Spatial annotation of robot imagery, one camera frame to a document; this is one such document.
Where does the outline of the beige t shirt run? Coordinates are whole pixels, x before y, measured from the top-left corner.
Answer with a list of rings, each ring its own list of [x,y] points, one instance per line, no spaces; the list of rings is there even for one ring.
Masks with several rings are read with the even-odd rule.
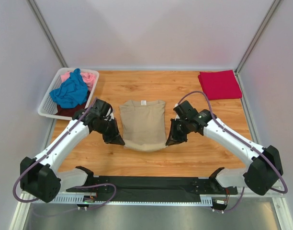
[[[119,106],[125,148],[154,152],[166,147],[165,104],[129,100]]]

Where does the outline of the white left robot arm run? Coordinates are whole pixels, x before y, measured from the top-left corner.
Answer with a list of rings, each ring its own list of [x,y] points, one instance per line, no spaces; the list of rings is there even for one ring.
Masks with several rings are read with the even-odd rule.
[[[106,144],[125,145],[113,115],[113,107],[95,99],[87,109],[77,111],[64,131],[34,158],[25,157],[20,163],[20,176],[15,183],[23,191],[46,203],[60,191],[91,189],[96,186],[93,171],[77,166],[71,171],[59,172],[64,159],[91,132],[102,135]]]

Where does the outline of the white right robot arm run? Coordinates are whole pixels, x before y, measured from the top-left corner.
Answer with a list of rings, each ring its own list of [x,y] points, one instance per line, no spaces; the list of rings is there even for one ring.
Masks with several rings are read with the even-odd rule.
[[[263,196],[282,178],[283,170],[279,151],[272,145],[264,147],[243,137],[211,111],[198,112],[188,101],[176,104],[177,116],[171,120],[166,146],[187,141],[191,132],[210,138],[237,156],[244,164],[243,169],[222,168],[214,179],[222,187],[247,187]]]

